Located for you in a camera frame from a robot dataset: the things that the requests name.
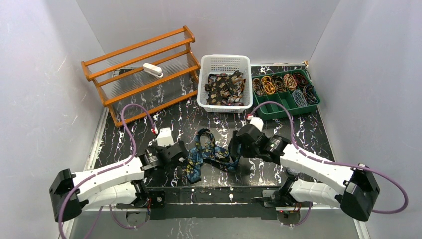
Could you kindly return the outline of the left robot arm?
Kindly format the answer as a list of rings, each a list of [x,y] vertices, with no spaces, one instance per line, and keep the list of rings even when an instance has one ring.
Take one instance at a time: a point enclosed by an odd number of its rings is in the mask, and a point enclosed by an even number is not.
[[[163,207],[164,192],[148,190],[144,179],[155,170],[197,164],[184,142],[172,139],[169,128],[155,133],[157,146],[149,146],[141,154],[133,151],[127,159],[89,171],[60,171],[49,188],[55,222],[69,221],[87,209],[106,205]]]

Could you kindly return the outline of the blue floral tie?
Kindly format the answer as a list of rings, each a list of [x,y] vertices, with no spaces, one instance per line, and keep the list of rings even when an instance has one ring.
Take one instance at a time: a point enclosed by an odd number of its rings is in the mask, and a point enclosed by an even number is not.
[[[216,144],[215,136],[209,129],[203,128],[195,135],[195,147],[189,150],[186,175],[191,184],[201,181],[201,167],[204,163],[218,166],[224,171],[236,171],[239,165],[233,162],[229,147],[225,149]]]

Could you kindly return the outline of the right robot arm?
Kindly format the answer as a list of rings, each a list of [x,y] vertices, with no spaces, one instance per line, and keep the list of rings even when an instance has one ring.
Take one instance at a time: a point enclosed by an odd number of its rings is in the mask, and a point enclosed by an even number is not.
[[[260,201],[266,207],[322,203],[340,208],[348,216],[365,222],[380,194],[378,183],[367,166],[333,165],[325,158],[295,148],[284,137],[267,137],[252,124],[235,131],[230,146],[232,153],[244,158],[259,158],[315,179],[308,182],[295,176],[288,177],[278,190],[263,191]]]

